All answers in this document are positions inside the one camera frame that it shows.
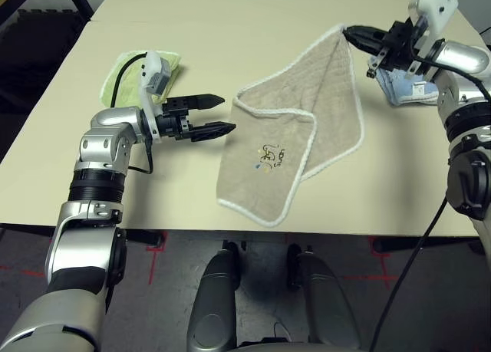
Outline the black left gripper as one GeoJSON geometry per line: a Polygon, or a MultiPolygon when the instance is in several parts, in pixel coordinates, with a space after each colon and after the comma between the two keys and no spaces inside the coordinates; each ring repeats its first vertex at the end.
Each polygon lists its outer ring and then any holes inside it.
{"type": "Polygon", "coordinates": [[[173,137],[176,140],[200,142],[213,140],[232,132],[236,125],[222,121],[205,123],[193,127],[187,117],[190,110],[212,109],[225,100],[215,94],[197,94],[188,97],[171,97],[162,104],[162,113],[156,117],[161,137],[173,137]]]}

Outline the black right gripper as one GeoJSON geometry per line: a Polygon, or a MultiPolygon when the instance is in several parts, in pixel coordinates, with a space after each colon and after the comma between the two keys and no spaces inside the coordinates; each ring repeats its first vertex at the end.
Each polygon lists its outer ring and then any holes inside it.
{"type": "Polygon", "coordinates": [[[419,65],[412,65],[416,51],[414,45],[428,29],[424,16],[414,25],[410,18],[405,22],[395,21],[388,31],[371,26],[352,25],[343,30],[346,40],[360,51],[376,55],[376,61],[367,71],[367,76],[375,78],[378,70],[395,69],[418,74],[419,65]]]}

